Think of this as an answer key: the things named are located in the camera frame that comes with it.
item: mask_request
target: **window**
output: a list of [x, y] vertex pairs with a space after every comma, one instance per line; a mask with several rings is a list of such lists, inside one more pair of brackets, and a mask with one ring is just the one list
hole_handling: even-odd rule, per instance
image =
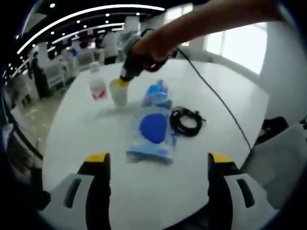
[[[189, 13], [192, 10], [193, 10], [193, 4], [192, 3], [171, 8], [171, 9], [166, 11], [164, 24], [167, 24], [167, 23], [181, 17], [182, 15]], [[189, 46], [189, 42], [184, 42], [181, 45], [182, 46]]]
[[205, 49], [260, 74], [266, 45], [266, 23], [256, 23], [210, 34]]

